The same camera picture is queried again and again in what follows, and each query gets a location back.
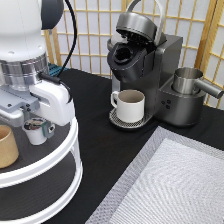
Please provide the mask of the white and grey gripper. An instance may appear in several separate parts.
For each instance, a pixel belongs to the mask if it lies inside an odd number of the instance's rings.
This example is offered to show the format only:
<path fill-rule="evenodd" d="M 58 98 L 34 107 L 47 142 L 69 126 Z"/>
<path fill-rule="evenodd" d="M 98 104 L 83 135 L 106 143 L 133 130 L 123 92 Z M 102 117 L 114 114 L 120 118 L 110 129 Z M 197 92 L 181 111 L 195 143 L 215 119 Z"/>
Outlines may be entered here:
<path fill-rule="evenodd" d="M 50 121 L 42 127 L 46 138 L 54 135 L 53 123 L 65 126 L 75 117 L 74 103 L 62 84 L 41 81 L 30 85 L 25 91 L 7 85 L 0 86 L 0 120 L 20 127 L 27 120 L 28 113 Z"/>

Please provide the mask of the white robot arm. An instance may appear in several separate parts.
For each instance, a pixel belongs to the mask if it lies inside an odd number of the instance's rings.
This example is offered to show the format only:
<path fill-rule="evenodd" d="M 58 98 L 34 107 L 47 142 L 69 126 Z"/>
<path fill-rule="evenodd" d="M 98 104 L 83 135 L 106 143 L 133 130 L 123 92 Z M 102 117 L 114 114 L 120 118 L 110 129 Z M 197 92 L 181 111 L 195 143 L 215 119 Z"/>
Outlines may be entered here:
<path fill-rule="evenodd" d="M 0 120 L 20 127 L 34 114 L 47 138 L 75 117 L 69 88 L 49 75 L 41 37 L 63 9 L 63 0 L 0 0 Z"/>

